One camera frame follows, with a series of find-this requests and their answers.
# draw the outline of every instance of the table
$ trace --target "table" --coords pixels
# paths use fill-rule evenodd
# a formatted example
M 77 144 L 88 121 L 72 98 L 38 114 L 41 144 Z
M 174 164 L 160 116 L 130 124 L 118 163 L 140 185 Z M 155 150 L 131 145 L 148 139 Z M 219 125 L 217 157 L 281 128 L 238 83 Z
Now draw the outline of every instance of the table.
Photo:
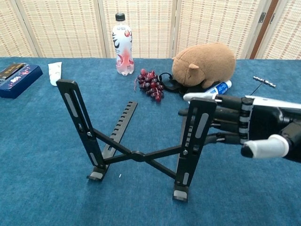
M 114 59 L 0 58 L 40 65 L 43 75 L 17 99 L 0 99 L 0 225 L 297 225 L 301 224 L 301 164 L 254 160 L 239 145 L 204 147 L 188 203 L 172 199 L 170 177 L 133 160 L 110 166 L 102 182 L 89 181 L 92 165 L 48 64 L 62 61 L 62 77 L 78 83 L 95 128 L 110 135 L 128 101 L 137 109 L 121 140 L 144 153 L 178 145 L 188 103 L 165 92 L 160 104 L 133 91 L 141 68 L 171 72 L 171 59 L 135 59 L 135 72 L 116 73 Z M 227 95 L 255 95 L 301 103 L 301 61 L 238 60 Z M 158 161 L 175 170 L 176 156 Z

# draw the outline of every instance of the brown plush toy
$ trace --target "brown plush toy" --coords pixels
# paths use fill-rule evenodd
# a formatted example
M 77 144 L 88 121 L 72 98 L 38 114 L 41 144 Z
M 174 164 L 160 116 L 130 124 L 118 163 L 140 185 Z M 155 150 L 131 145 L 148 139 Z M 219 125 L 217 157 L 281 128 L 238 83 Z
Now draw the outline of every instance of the brown plush toy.
M 236 59 L 233 52 L 222 43 L 188 47 L 173 58 L 173 77 L 186 87 L 201 84 L 206 89 L 215 82 L 232 77 Z

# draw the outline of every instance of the red grapes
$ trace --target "red grapes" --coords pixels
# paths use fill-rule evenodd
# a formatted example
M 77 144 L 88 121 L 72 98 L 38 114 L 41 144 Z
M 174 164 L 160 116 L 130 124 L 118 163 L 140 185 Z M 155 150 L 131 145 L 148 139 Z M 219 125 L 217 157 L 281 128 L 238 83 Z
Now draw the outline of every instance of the red grapes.
M 147 72 L 142 68 L 140 70 L 140 75 L 137 76 L 135 81 L 136 80 L 139 82 L 140 89 L 145 91 L 148 96 L 155 99 L 157 102 L 160 102 L 164 97 L 162 92 L 164 86 L 158 81 L 158 76 L 154 70 Z

